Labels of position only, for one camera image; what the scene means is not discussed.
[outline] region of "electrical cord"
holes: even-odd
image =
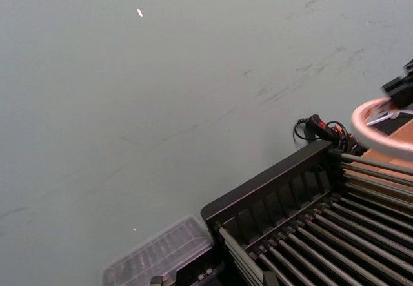
[[[294,140],[296,140],[294,135],[297,136],[297,138],[304,139],[306,141],[316,141],[320,139],[320,138],[306,138],[305,136],[302,136],[301,134],[298,133],[297,127],[303,123],[306,123],[307,121],[308,121],[308,118],[297,120],[296,124],[294,125],[294,133],[292,134],[292,137],[294,138]]]
[[[335,123],[336,125],[339,125],[341,127],[341,129],[343,130],[344,133],[344,146],[343,146],[343,150],[346,152],[347,148],[348,148],[348,141],[349,141],[349,136],[348,136],[348,132],[347,129],[344,127],[344,125],[338,121],[330,121],[327,123],[327,126],[331,125],[332,123]],[[339,143],[339,148],[341,148],[341,136],[340,136],[340,143]]]

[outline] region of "clear plastic container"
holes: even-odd
[[[211,246],[208,231],[189,216],[108,266],[103,271],[103,286],[149,286],[153,276],[163,276],[169,286],[181,267]]]

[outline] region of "metal bar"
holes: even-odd
[[[341,166],[347,170],[351,170],[351,171],[362,173],[362,174],[367,174],[370,176],[374,176],[375,178],[393,181],[394,183],[401,184],[404,186],[413,187],[413,181],[409,181],[408,179],[399,178],[397,176],[393,176],[393,175],[389,175],[389,174],[385,174],[385,173],[381,173],[377,171],[371,171],[369,169],[364,169],[364,168],[357,167],[354,165],[349,165],[348,163],[342,163]]]
[[[254,274],[254,272],[251,270],[251,268],[245,263],[245,261],[239,257],[237,252],[227,243],[225,242],[225,245],[229,249],[230,255],[239,262],[239,264],[248,272],[248,275],[256,282],[259,283],[260,279]]]
[[[336,214],[335,212],[333,212],[332,210],[329,209],[324,209],[325,214],[328,214],[330,216],[333,216],[334,218],[342,221],[343,223],[350,225],[351,227],[360,230],[361,232],[363,232],[364,234],[366,234],[367,236],[370,236],[371,238],[374,238],[382,243],[384,243],[385,245],[388,245],[389,247],[392,247],[395,250],[398,250],[399,252],[403,253],[404,255],[410,256],[411,258],[413,258],[413,251],[411,251],[410,249],[407,249],[406,247],[400,245],[399,243],[396,243],[395,241],[392,241],[384,236],[382,236],[381,234],[378,234],[377,232],[374,232],[358,223],[355,223],[351,220],[349,220],[348,218],[345,218],[343,216],[340,216],[339,214]]]
[[[370,281],[374,285],[380,285],[380,286],[387,286],[388,285],[385,282],[383,282],[381,279],[375,277],[369,271],[367,271],[367,270],[363,269],[362,267],[360,267],[357,263],[354,263],[353,261],[349,260],[344,255],[340,254],[335,249],[332,249],[331,247],[329,247],[326,243],[324,243],[321,240],[317,239],[315,236],[313,236],[311,233],[309,233],[304,228],[298,227],[297,231],[300,232],[302,235],[304,235],[306,238],[313,241],[315,244],[319,245],[326,252],[328,252],[329,254],[336,257],[339,261],[343,262],[345,265],[347,265],[348,267],[350,267],[351,269],[356,271],[358,274],[362,275],[364,278],[366,278],[368,281]]]
[[[389,216],[389,215],[380,213],[380,212],[378,212],[378,211],[376,211],[376,210],[374,210],[374,209],[371,209],[371,208],[369,208],[369,207],[366,207],[366,206],[364,206],[364,205],[362,205],[362,204],[356,203],[356,202],[351,201],[351,200],[349,200],[349,199],[346,199],[346,198],[344,198],[344,197],[340,197],[340,200],[341,200],[342,202],[344,202],[344,203],[347,203],[347,204],[349,204],[349,205],[352,205],[353,207],[357,207],[357,208],[360,209],[360,210],[363,210],[363,211],[365,211],[365,212],[371,213],[372,215],[375,215],[375,216],[377,216],[377,217],[379,217],[379,218],[383,218],[384,220],[387,220],[387,221],[389,221],[389,222],[391,222],[391,223],[395,223],[396,225],[399,225],[400,227],[403,227],[403,228],[408,229],[408,230],[410,230],[410,231],[413,232],[413,226],[412,226],[412,225],[409,225],[408,223],[405,223],[404,221],[401,221],[401,220],[398,220],[398,219],[396,219],[396,218],[393,218],[392,216]]]
[[[293,283],[264,255],[258,255],[258,258],[272,271],[277,274],[277,278],[285,285],[285,286],[294,286]]]
[[[380,192],[376,192],[376,191],[373,191],[373,190],[370,190],[370,189],[367,189],[367,188],[364,188],[364,187],[357,186],[353,183],[346,183],[345,185],[346,185],[346,187],[348,187],[350,189],[354,189],[354,190],[360,191],[362,193],[368,194],[370,196],[374,196],[376,198],[379,198],[381,200],[390,202],[392,204],[399,205],[401,207],[404,207],[405,209],[413,210],[413,204],[411,204],[409,202],[399,200],[395,197],[387,196],[387,195],[382,194]]]
[[[413,272],[413,266],[411,266],[409,263],[401,260],[400,258],[394,256],[393,254],[385,251],[384,249],[375,246],[374,244],[370,243],[367,240],[364,240],[363,238],[355,235],[354,233],[347,231],[343,227],[340,227],[339,225],[335,224],[333,221],[330,221],[323,216],[316,214],[316,219],[319,220],[320,222],[324,223],[325,225],[333,228],[334,230],[338,231],[339,233],[342,233],[346,237],[350,238],[352,241],[355,241],[359,243],[360,245],[366,247],[367,249],[371,250],[372,252],[375,252],[376,254],[386,258],[387,260],[395,263],[396,265],[404,268],[408,272]]]
[[[263,271],[258,267],[258,265],[251,259],[250,256],[239,246],[237,241],[223,228],[219,228],[219,233],[225,239],[225,243],[232,247],[236,254],[241,260],[251,269],[251,271],[258,277],[260,281],[263,280]]]
[[[354,193],[352,193],[352,192],[349,192],[348,194],[351,195],[352,197],[355,197],[355,198],[357,198],[357,199],[363,200],[363,201],[365,201],[365,202],[367,202],[367,203],[369,203],[369,204],[373,204],[373,205],[378,206],[378,207],[380,207],[380,208],[382,208],[382,209],[389,210],[389,211],[391,211],[392,213],[398,214],[398,215],[400,215],[400,216],[403,216],[404,218],[408,218],[408,219],[410,219],[410,220],[413,221],[413,216],[412,216],[412,215],[409,215],[409,214],[406,214],[406,213],[404,213],[404,212],[401,212],[400,210],[393,209],[392,207],[389,207],[389,206],[387,206],[387,205],[378,203],[378,202],[376,202],[376,201],[372,201],[372,200],[370,200],[370,199],[364,198],[364,197],[359,196],[359,195],[357,195],[357,194],[354,194]]]
[[[306,252],[309,254],[313,255],[316,257],[323,265],[328,267],[331,271],[336,273],[340,278],[345,280],[347,283],[350,285],[358,285],[361,286],[358,281],[356,281],[354,278],[349,276],[346,272],[341,270],[339,267],[335,266],[333,263],[329,262],[324,256],[320,255],[318,252],[316,252],[314,249],[309,247],[307,244],[305,244],[303,241],[301,241],[299,238],[297,238],[295,235],[292,233],[288,234],[288,237],[294,241],[297,245],[299,245],[302,249],[304,249]]]
[[[249,282],[251,285],[254,285],[254,286],[257,286],[257,285],[258,285],[258,286],[261,286],[261,285],[262,285],[262,283],[261,283],[261,284],[258,283],[258,282],[251,276],[251,273],[249,273],[249,272],[247,271],[247,269],[242,265],[242,263],[236,258],[236,256],[235,256],[231,251],[230,251],[230,255],[233,257],[234,263],[236,264],[238,270],[241,271],[242,275],[248,280],[248,282]]]
[[[344,174],[343,176],[347,179],[353,179],[355,181],[360,181],[362,183],[366,183],[366,184],[369,184],[369,185],[373,185],[373,186],[376,186],[376,187],[383,188],[385,190],[395,192],[396,194],[402,194],[404,196],[413,197],[413,192],[407,191],[407,190],[402,190],[402,189],[399,189],[397,187],[388,186],[386,183],[381,183],[379,181],[371,181],[367,178],[360,178],[358,176],[354,176],[354,175],[351,175],[351,174]]]
[[[356,161],[358,163],[362,163],[365,165],[372,165],[373,167],[379,167],[383,168],[386,170],[391,170],[394,172],[399,172],[402,174],[407,174],[407,175],[412,175],[413,176],[413,169],[406,168],[406,167],[401,167],[399,165],[392,165],[390,163],[384,163],[381,161],[373,160],[373,159],[367,159],[367,158],[362,158],[350,154],[341,154],[341,159],[346,160],[346,161]]]
[[[319,199],[324,198],[327,194],[329,194],[330,191],[325,192]],[[309,209],[312,205],[314,204],[313,202],[310,202],[308,205],[306,205],[305,207],[303,207],[301,210],[298,210],[297,212],[295,212],[293,215],[291,215],[290,217],[287,217],[282,223],[280,223],[279,225],[275,226],[274,228],[268,230],[266,233],[264,233],[262,236],[260,236],[258,239],[254,240],[253,242],[249,243],[246,247],[245,250],[248,250],[249,248],[251,248],[254,244],[256,244],[257,242],[261,241],[263,238],[266,238],[269,234],[273,233],[274,231],[277,231],[278,229],[280,229],[283,225],[287,224],[290,220],[293,220],[294,218],[296,218],[297,216],[299,216],[303,211]]]
[[[400,275],[399,273],[393,271],[392,269],[388,268],[381,262],[375,260],[373,257],[370,257],[369,255],[365,254],[364,252],[360,251],[359,249],[351,246],[347,242],[343,241],[342,239],[338,238],[337,236],[331,234],[329,231],[325,230],[324,228],[321,228],[319,225],[316,225],[310,220],[306,221],[306,224],[314,229],[316,232],[320,233],[321,235],[325,236],[328,238],[330,241],[333,241],[335,244],[339,245],[340,247],[343,247],[344,249],[348,250],[352,254],[356,255],[357,257],[361,258],[365,262],[373,265],[376,269],[379,269],[381,272],[385,273],[387,276],[390,276],[393,280],[396,280],[400,282],[402,285],[409,285],[412,286],[413,282],[409,281],[406,279],[404,276]]]
[[[271,254],[273,254],[274,257],[277,258],[277,260],[281,262],[288,270],[290,270],[291,273],[294,274],[300,281],[302,281],[305,285],[315,286],[308,278],[303,275],[303,273],[295,268],[292,263],[285,259],[284,256],[278,252],[278,250],[273,247],[270,247],[269,249]]]
[[[395,230],[395,229],[393,229],[393,228],[390,228],[389,226],[386,226],[386,225],[384,225],[384,224],[382,224],[382,223],[380,223],[380,222],[378,222],[378,221],[375,221],[375,220],[373,220],[373,219],[371,219],[371,218],[369,218],[369,217],[366,217],[366,216],[364,216],[364,215],[362,215],[362,214],[359,214],[359,213],[354,212],[354,211],[352,211],[352,210],[349,210],[349,209],[347,209],[347,208],[345,208],[345,207],[342,207],[342,206],[341,206],[340,204],[338,204],[338,203],[333,203],[333,207],[339,209],[341,212],[346,212],[347,214],[350,214],[350,215],[352,215],[352,216],[355,216],[355,217],[363,220],[363,221],[366,222],[366,223],[369,223],[369,224],[371,224],[371,225],[373,225],[373,226],[375,226],[375,227],[377,227],[377,228],[381,228],[382,230],[387,231],[388,233],[391,233],[391,234],[393,234],[394,236],[397,236],[397,237],[399,237],[399,238],[401,238],[401,239],[403,239],[403,240],[405,240],[405,241],[413,244],[413,238],[412,238],[411,236],[407,235],[407,234],[404,234],[404,233],[402,233],[402,232],[400,232],[400,231],[397,231],[397,230]]]
[[[314,273],[320,280],[326,283],[329,286],[338,286],[338,284],[334,283],[327,275],[322,273],[319,269],[317,269],[312,263],[310,263],[307,259],[302,257],[298,252],[296,252],[290,245],[285,243],[283,240],[279,241],[279,244],[289,252],[297,261],[302,263],[308,270]]]

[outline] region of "gray wall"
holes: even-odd
[[[349,125],[412,59],[412,1],[0,0],[0,285],[99,285],[296,119]]]

